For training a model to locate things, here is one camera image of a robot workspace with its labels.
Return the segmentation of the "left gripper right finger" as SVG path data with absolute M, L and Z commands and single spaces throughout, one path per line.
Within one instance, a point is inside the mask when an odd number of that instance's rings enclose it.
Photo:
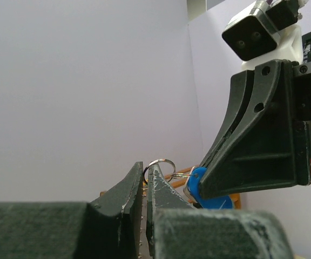
M 146 236 L 152 258 L 294 258 L 271 213 L 197 209 L 167 182 L 158 164 L 148 172 Z

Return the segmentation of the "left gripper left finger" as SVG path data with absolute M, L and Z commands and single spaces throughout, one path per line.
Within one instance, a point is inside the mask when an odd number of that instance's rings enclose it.
M 91 202 L 0 202 L 0 258 L 137 258 L 142 173 Z

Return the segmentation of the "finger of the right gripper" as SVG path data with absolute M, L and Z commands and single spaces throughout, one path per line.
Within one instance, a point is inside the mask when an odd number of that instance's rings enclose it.
M 271 60 L 231 77 L 227 111 L 201 162 L 204 199 L 296 185 L 293 66 Z

